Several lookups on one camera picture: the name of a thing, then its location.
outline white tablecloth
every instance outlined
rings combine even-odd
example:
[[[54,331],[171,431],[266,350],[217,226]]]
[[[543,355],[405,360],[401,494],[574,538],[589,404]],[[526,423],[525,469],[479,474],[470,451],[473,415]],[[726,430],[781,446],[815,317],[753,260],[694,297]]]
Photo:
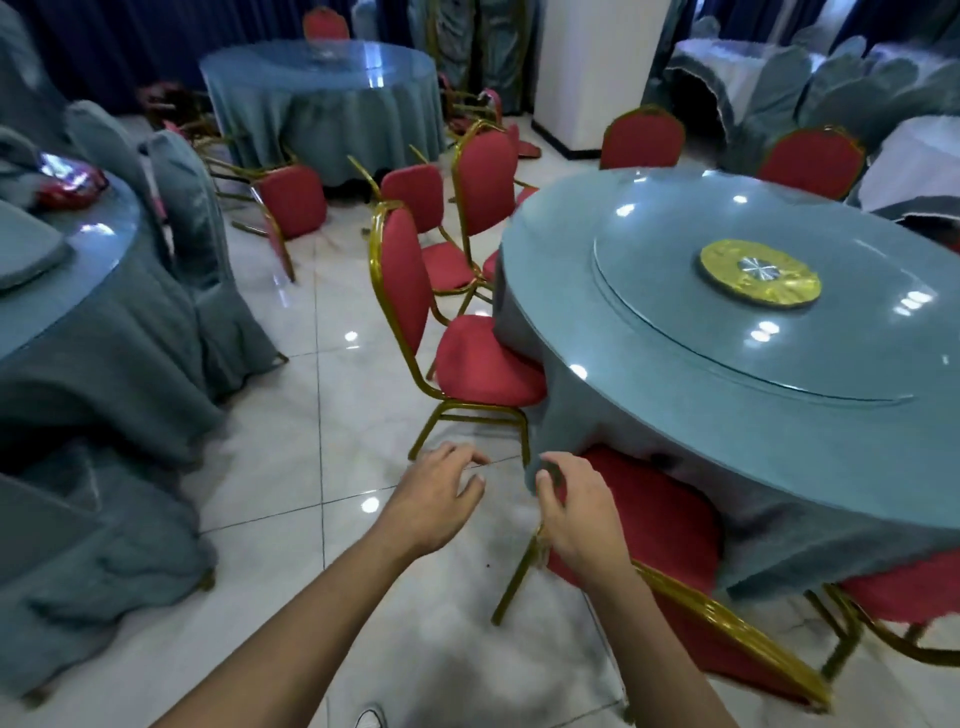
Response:
[[[960,118],[920,116],[900,124],[883,142],[857,196],[869,212],[919,197],[956,198],[960,206]]]
[[[940,66],[953,60],[924,48],[900,43],[878,43],[867,54],[867,61],[871,64],[871,67],[876,67],[878,63],[891,61],[892,59],[910,59],[915,62],[917,67],[920,68],[917,83],[923,81]]]
[[[716,74],[727,93],[733,122],[739,124],[750,105],[763,66],[779,50],[782,49],[777,45],[747,40],[690,38],[677,43],[674,53],[690,56]],[[812,70],[824,61],[824,57],[817,53],[811,53],[810,57]]]

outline teal chair cover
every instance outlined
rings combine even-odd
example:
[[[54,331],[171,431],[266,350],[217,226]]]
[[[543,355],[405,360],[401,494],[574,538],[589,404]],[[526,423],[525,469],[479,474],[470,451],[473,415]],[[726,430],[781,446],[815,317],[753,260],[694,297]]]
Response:
[[[840,45],[833,49],[832,56],[843,56],[848,54],[851,56],[857,56],[858,58],[863,58],[863,54],[867,52],[867,38],[864,36],[850,36],[844,40]]]
[[[826,59],[810,79],[806,95],[797,110],[797,123],[802,127],[809,126],[810,115],[824,97],[839,85],[863,78],[866,68],[866,62],[857,56],[843,54]]]
[[[704,15],[693,21],[690,37],[720,37],[720,21],[713,15]]]
[[[723,169],[752,175],[779,138],[797,128],[794,114],[810,78],[812,61],[800,46],[779,49],[763,67],[743,122],[721,157]]]
[[[103,650],[129,611],[197,588],[216,557],[171,485],[86,442],[0,475],[0,692],[42,686]]]
[[[67,135],[83,158],[126,182],[140,199],[155,228],[156,254],[169,269],[170,251],[157,218],[154,195],[127,130],[92,101],[73,102],[64,116]]]
[[[174,240],[174,269],[190,291],[204,340],[204,378],[213,399],[274,368],[279,352],[237,290],[224,217],[204,163],[173,132],[148,142],[156,187]]]
[[[889,98],[889,91],[870,76],[850,81],[829,91],[805,126],[843,127],[862,144],[876,133],[877,118]]]
[[[887,89],[887,93],[900,93],[917,82],[920,67],[910,59],[898,58],[883,61],[870,71],[870,78]]]
[[[829,31],[819,25],[808,25],[793,34],[790,45],[799,45],[810,53],[825,53],[829,45]]]
[[[353,37],[358,40],[379,42],[380,30],[376,25],[376,0],[357,0],[350,11]]]

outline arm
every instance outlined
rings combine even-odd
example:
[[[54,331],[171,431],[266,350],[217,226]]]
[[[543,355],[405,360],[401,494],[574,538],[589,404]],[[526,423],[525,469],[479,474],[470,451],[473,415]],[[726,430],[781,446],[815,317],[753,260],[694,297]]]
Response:
[[[421,556],[445,546],[484,494],[472,446],[444,443],[410,467],[371,530],[271,617],[154,728],[305,728],[376,605]]]
[[[627,688],[637,725],[736,728],[723,702],[674,635],[653,593],[634,571],[620,517],[603,477],[586,460],[547,452],[566,480],[560,504],[537,473],[543,532],[590,597]]]

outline gold centerpiece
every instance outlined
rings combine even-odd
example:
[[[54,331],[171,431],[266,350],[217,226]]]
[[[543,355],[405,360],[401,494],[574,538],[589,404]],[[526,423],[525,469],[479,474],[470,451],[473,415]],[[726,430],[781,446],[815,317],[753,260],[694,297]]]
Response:
[[[750,240],[717,240],[700,251],[707,275],[756,303],[804,305],[820,297],[820,277],[799,260]]]

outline white tile floor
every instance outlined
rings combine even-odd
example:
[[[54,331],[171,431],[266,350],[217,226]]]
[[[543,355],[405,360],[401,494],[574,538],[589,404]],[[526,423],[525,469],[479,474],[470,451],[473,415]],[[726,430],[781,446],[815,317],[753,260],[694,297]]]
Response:
[[[525,122],[521,128],[536,139]],[[565,161],[542,146],[543,159],[520,164],[530,183],[547,185],[595,164]],[[291,244],[297,284],[285,281],[262,239],[227,228],[241,289],[292,360],[233,400],[203,466],[183,481],[220,554],[217,588],[128,616],[109,649],[63,675],[46,705],[30,713],[0,705],[0,726],[149,725],[370,526],[376,513],[368,511],[390,497],[432,405],[413,385],[373,298],[360,237],[368,223],[364,206],[331,205],[320,232]],[[456,236],[452,206],[446,223]],[[480,259],[498,239],[499,231],[475,239]],[[442,299],[448,314],[458,303]],[[473,310],[485,307],[478,301]],[[440,332],[427,331],[424,364]],[[475,440],[492,456],[487,495],[450,546],[391,589],[313,727],[351,728],[372,701],[395,728],[622,724],[619,681],[579,592],[534,573],[503,626],[490,625],[537,522],[516,435],[450,423],[430,442],[444,438]],[[754,607],[746,616],[812,665],[831,647],[801,602]],[[960,647],[960,622],[945,620],[933,638]],[[952,728],[960,709],[960,671],[919,666],[874,641],[840,678],[833,716],[714,685],[743,728]]]

